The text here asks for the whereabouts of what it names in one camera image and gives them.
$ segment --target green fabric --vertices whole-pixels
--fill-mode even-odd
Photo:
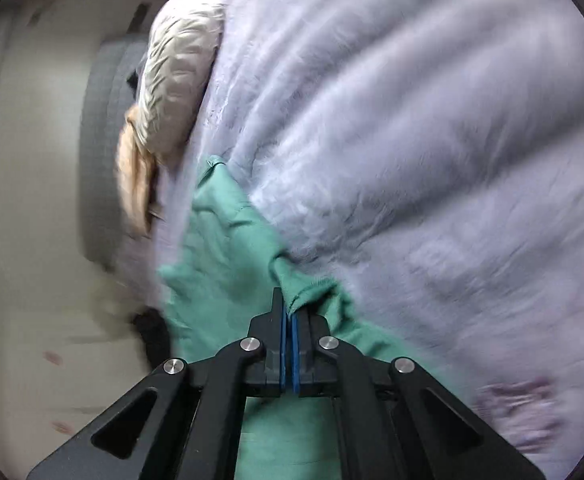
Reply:
[[[245,336],[268,312],[280,286],[288,313],[309,305],[332,335],[390,361],[412,354],[396,338],[357,319],[349,295],[331,278],[295,269],[274,229],[252,208],[223,161],[208,160],[192,201],[182,259],[161,274],[172,290],[165,306],[178,355],[212,357]],[[327,399],[248,399],[236,478],[340,478],[338,444]]]

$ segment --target cream puffy cushion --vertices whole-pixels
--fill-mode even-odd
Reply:
[[[219,0],[169,0],[148,45],[138,96],[138,142],[157,158],[187,140],[221,40]]]

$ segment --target silver screw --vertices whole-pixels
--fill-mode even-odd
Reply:
[[[256,350],[259,346],[261,346],[261,341],[256,339],[255,337],[246,337],[241,341],[241,348],[246,352],[252,352]]]
[[[331,335],[324,335],[319,339],[319,346],[324,350],[334,350],[339,345],[339,340]]]
[[[401,357],[394,361],[394,368],[401,374],[409,374],[414,371],[414,361],[407,357]]]
[[[178,374],[185,368],[185,363],[180,359],[168,359],[163,364],[163,371],[167,374]]]

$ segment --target beige floor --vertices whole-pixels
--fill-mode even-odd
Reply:
[[[9,478],[25,478],[146,373],[133,335],[113,338],[95,320],[106,278],[80,255],[76,210],[91,62],[140,1],[47,0],[0,15],[0,467]],[[156,12],[161,0],[143,1]]]

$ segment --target lavender blanket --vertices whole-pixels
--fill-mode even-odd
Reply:
[[[223,156],[306,272],[546,473],[584,453],[584,19],[570,0],[225,0],[182,160]]]

